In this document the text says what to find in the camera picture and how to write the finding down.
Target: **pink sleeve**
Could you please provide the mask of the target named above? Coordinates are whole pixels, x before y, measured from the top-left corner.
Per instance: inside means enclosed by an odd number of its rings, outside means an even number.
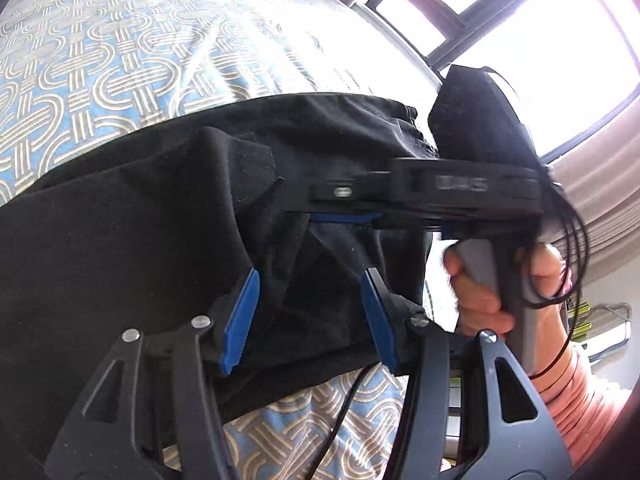
[[[597,379],[582,347],[573,345],[569,366],[540,396],[560,430],[574,468],[602,442],[629,394],[615,383]]]

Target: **gray handle grip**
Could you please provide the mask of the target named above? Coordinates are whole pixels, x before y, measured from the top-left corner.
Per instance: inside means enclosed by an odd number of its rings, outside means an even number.
[[[499,238],[470,239],[456,245],[469,277],[497,294],[502,309],[515,318],[515,328],[507,334],[506,343],[524,371],[532,374],[536,371],[538,324],[535,309],[524,301],[534,298],[514,262],[516,248],[512,240]]]

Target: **wall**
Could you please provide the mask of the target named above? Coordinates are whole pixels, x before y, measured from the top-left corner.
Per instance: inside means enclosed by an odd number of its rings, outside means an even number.
[[[622,388],[632,388],[640,375],[640,256],[585,285],[583,294],[591,306],[621,302],[631,305],[629,342],[624,349],[596,364],[593,371],[600,378],[619,383]]]

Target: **bed sheet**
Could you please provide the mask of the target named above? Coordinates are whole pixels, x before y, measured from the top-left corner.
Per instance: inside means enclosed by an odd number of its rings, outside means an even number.
[[[418,111],[435,98],[337,0],[10,0],[0,16],[0,205],[141,127],[315,91],[373,93]]]

